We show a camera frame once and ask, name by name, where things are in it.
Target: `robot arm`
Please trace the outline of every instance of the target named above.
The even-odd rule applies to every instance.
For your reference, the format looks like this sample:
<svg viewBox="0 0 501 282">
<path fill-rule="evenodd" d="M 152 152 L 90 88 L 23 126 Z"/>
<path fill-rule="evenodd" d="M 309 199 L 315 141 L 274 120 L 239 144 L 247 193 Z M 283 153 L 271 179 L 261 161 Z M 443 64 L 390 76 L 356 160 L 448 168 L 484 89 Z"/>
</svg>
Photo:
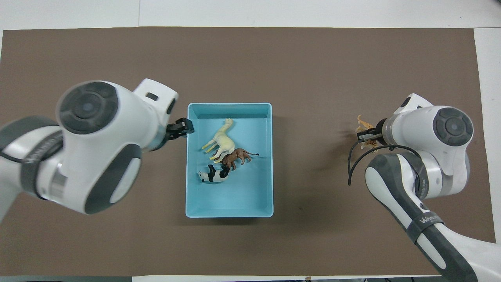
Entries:
<svg viewBox="0 0 501 282">
<path fill-rule="evenodd" d="M 409 104 L 412 109 L 405 110 Z M 383 124 L 380 132 L 365 134 L 416 149 L 419 156 L 376 156 L 365 172 L 371 194 L 449 281 L 501 280 L 501 246 L 455 233 L 421 202 L 460 192 L 466 185 L 465 148 L 473 133 L 469 118 L 455 108 L 432 106 L 412 94 Z"/>
<path fill-rule="evenodd" d="M 118 202 L 136 179 L 143 151 L 193 132 L 186 118 L 168 124 L 177 99 L 175 91 L 150 79 L 133 92 L 90 81 L 63 95 L 58 123 L 34 116 L 4 126 L 0 218 L 21 191 L 86 214 Z"/>
</svg>

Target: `toy animal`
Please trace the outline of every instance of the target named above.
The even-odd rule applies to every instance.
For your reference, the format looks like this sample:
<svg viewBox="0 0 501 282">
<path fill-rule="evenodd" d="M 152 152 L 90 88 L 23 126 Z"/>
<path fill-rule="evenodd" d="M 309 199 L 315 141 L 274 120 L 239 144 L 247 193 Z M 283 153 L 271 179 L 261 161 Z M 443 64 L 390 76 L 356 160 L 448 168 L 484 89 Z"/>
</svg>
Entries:
<svg viewBox="0 0 501 282">
<path fill-rule="evenodd" d="M 219 146 L 216 154 L 209 158 L 210 160 L 217 159 L 216 161 L 214 161 L 215 164 L 221 162 L 224 156 L 231 154 L 233 153 L 233 151 L 235 151 L 235 143 L 226 135 L 226 130 L 228 130 L 228 128 L 230 128 L 232 124 L 233 124 L 233 119 L 231 118 L 225 119 L 224 125 L 221 126 L 221 128 L 217 130 L 216 134 L 214 134 L 214 137 L 202 147 L 203 150 L 207 148 L 209 145 L 216 143 L 205 151 L 206 153 L 208 153 L 216 146 Z"/>
<path fill-rule="evenodd" d="M 247 152 L 242 148 L 236 148 L 235 151 L 233 151 L 233 153 L 224 156 L 224 158 L 221 161 L 221 164 L 223 166 L 231 167 L 231 170 L 234 171 L 236 169 L 235 161 L 237 159 L 241 159 L 243 165 L 245 163 L 245 159 L 247 159 L 248 162 L 252 160 L 249 155 L 259 156 L 259 154 L 253 154 Z"/>
<path fill-rule="evenodd" d="M 223 182 L 228 179 L 229 167 L 222 166 L 222 170 L 216 170 L 213 165 L 209 166 L 209 173 L 207 172 L 198 172 L 198 177 L 202 182 Z"/>
<path fill-rule="evenodd" d="M 364 126 L 364 128 L 362 128 L 361 126 L 359 126 L 359 127 L 357 127 L 356 132 L 361 132 L 361 131 L 365 131 L 365 130 L 374 128 L 374 126 L 372 124 L 361 120 L 360 116 L 361 116 L 361 114 L 359 114 L 358 117 L 357 117 L 358 124 Z M 363 149 L 365 147 L 376 148 L 377 147 L 377 141 L 375 141 L 375 140 L 366 141 L 366 142 L 362 143 L 362 145 L 360 146 L 360 149 Z"/>
</svg>

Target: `toy giraffe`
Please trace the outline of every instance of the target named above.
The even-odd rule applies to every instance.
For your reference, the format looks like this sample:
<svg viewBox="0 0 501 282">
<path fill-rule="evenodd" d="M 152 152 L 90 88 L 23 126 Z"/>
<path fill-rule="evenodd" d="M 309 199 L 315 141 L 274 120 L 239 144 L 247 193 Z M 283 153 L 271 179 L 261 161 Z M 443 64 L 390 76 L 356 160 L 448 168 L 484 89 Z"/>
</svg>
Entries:
<svg viewBox="0 0 501 282">
<path fill-rule="evenodd" d="M 361 116 L 361 114 L 359 114 L 358 117 L 357 117 L 358 124 L 362 125 L 363 127 L 361 127 L 361 126 L 357 127 L 356 132 L 361 132 L 361 131 L 365 131 L 365 130 L 374 128 L 374 126 L 372 124 L 361 120 L 360 116 Z M 376 140 L 366 141 L 366 142 L 362 143 L 362 145 L 360 146 L 360 149 L 363 149 L 365 147 L 376 148 L 377 147 L 377 141 Z"/>
<path fill-rule="evenodd" d="M 230 128 L 232 124 L 233 124 L 233 119 L 231 119 L 231 118 L 225 119 L 224 125 L 221 126 L 221 128 L 217 130 L 216 134 L 214 134 L 214 137 L 207 144 L 205 144 L 202 147 L 202 150 L 203 150 L 203 149 L 207 148 L 209 145 L 211 145 L 212 143 L 216 143 L 205 151 L 206 153 L 208 153 L 212 149 L 214 149 L 216 146 L 219 146 L 216 154 L 209 158 L 210 160 L 214 160 L 214 159 L 219 158 L 216 161 L 214 161 L 215 164 L 222 161 L 224 156 L 231 154 L 231 153 L 233 153 L 233 151 L 235 151 L 235 143 L 233 142 L 233 140 L 231 140 L 226 135 L 226 130 L 228 130 L 228 128 Z"/>
</svg>

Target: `brown paper mat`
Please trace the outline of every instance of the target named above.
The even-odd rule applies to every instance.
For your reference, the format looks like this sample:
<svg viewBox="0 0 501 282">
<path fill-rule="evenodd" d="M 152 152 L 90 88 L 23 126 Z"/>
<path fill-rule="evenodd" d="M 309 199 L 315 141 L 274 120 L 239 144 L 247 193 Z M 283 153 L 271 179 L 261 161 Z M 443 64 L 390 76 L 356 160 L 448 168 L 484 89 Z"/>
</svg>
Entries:
<svg viewBox="0 0 501 282">
<path fill-rule="evenodd" d="M 270 102 L 275 214 L 190 219 L 185 140 L 146 153 L 127 197 L 87 216 L 21 195 L 0 225 L 0 275 L 437 274 L 372 198 L 357 115 L 376 123 L 410 93 L 464 110 L 475 134 L 465 190 L 425 203 L 452 230 L 494 241 L 471 29 L 128 28 L 5 31 L 0 124 L 55 118 L 74 84 L 143 78 L 191 102 Z M 356 150 L 355 157 L 361 154 Z"/>
</svg>

